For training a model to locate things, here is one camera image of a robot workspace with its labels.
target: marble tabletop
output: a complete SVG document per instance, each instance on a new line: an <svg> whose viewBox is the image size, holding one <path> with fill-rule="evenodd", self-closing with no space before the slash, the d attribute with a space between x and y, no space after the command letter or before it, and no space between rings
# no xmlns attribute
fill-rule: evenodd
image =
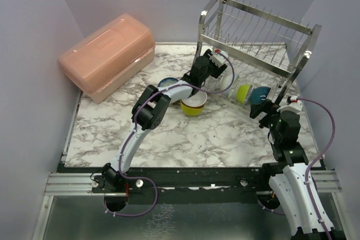
<svg viewBox="0 0 360 240"><path fill-rule="evenodd" d="M102 167L109 162L128 134L132 107L146 86L156 86L166 77L182 77L191 67L195 49L195 45L157 45L154 61L102 103L96 104L84 95L65 166ZM287 60L285 46L281 49ZM290 91L298 92L296 86ZM300 124L299 142L313 160L317 151L305 113L301 113ZM275 161L267 134L268 129L260 129L257 120L221 98L209 96L196 117L186 116L175 103L169 106L160 126L144 139L131 166L261 166Z"/></svg>

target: box lid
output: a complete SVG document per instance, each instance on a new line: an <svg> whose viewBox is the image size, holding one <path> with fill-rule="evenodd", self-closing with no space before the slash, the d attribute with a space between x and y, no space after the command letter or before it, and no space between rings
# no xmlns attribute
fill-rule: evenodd
<svg viewBox="0 0 360 240"><path fill-rule="evenodd" d="M123 14L63 53L59 62L79 88L92 93L154 45L150 29Z"/></svg>

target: pink container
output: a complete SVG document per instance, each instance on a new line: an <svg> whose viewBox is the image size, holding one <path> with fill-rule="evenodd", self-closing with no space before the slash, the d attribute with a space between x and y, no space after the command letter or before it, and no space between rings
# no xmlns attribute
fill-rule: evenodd
<svg viewBox="0 0 360 240"><path fill-rule="evenodd" d="M100 103L155 56L148 27L123 14L59 57L67 77Z"/></svg>

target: gray floor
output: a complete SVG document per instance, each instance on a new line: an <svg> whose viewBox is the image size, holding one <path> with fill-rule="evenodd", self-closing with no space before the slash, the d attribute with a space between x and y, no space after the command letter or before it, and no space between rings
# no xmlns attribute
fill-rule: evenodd
<svg viewBox="0 0 360 240"><path fill-rule="evenodd" d="M340 229L331 195L321 197L331 220ZM127 207L135 213L148 206ZM59 197L53 203L45 239L289 240L291 237L284 216L265 212L257 204L157 205L139 218L114 218L104 212L102 197Z"/></svg>

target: metal dish rack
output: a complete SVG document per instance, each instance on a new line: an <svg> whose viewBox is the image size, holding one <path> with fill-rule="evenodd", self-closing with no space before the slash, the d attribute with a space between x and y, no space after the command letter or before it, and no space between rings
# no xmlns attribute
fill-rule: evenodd
<svg viewBox="0 0 360 240"><path fill-rule="evenodd" d="M236 87L243 84L270 87L268 98L280 104L309 60L320 33L320 25L308 26L273 15L272 10L265 12L252 7L251 3L210 0L200 15L195 58L201 55L203 43L227 52L240 77ZM219 78L211 78L204 88L216 90L218 82ZM250 110L247 102L241 104L225 94L220 97Z"/></svg>

